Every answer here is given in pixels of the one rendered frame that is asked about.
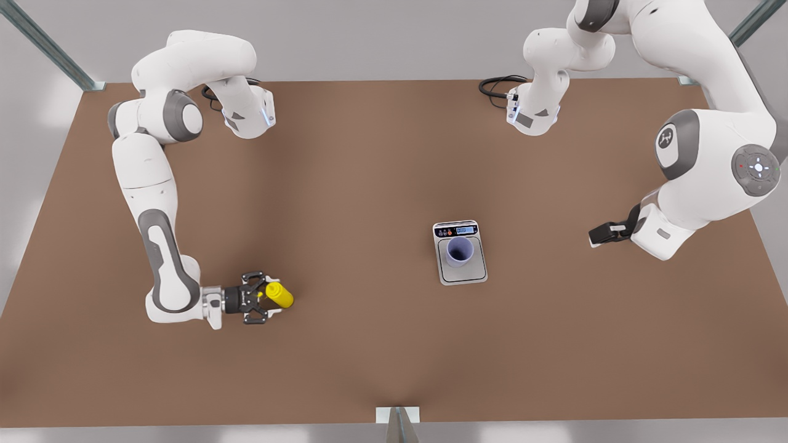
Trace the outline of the silver frame post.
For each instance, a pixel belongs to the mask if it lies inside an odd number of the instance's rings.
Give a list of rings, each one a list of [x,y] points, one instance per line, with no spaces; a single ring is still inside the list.
[[[759,79],[788,68],[788,0],[706,0],[706,6],[731,42],[743,49]]]
[[[385,443],[419,443],[414,424],[420,421],[418,406],[376,407],[376,423],[387,425]]]
[[[83,92],[105,90],[105,82],[92,79],[14,0],[0,0],[0,14]]]

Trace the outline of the grey digital kitchen scale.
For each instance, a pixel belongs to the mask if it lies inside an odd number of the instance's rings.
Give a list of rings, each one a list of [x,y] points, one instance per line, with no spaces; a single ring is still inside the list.
[[[484,282],[488,272],[484,259],[479,225],[475,220],[436,223],[432,227],[438,275],[444,285],[473,284]],[[464,265],[452,268],[446,263],[446,244],[452,238],[465,236],[475,244],[475,254]]]

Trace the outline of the lavender cup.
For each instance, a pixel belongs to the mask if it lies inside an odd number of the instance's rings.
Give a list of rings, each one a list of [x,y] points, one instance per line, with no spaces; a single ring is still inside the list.
[[[452,238],[446,244],[446,263],[452,268],[464,266],[475,254],[475,244],[465,236]]]

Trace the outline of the yellow sauce bottle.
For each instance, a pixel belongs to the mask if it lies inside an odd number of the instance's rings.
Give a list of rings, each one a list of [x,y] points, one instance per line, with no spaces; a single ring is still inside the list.
[[[279,281],[268,282],[265,286],[264,295],[282,309],[290,308],[294,303],[293,295]]]

